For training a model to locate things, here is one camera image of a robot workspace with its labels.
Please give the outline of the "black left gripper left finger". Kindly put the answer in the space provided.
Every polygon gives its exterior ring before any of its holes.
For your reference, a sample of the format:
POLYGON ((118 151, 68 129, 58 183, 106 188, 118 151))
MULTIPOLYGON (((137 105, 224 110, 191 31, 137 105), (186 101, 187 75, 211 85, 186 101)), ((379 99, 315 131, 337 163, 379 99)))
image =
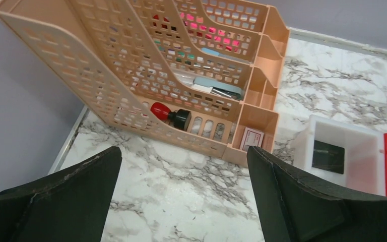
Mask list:
POLYGON ((122 163, 116 146, 0 192, 0 241, 100 241, 122 163))

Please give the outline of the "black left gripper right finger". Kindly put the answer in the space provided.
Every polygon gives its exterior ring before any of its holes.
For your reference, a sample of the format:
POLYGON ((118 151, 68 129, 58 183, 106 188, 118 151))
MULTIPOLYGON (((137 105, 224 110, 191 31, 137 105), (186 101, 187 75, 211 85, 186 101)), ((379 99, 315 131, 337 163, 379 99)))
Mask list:
POLYGON ((387 197, 334 184, 260 147, 246 156, 265 241, 387 241, 387 197))

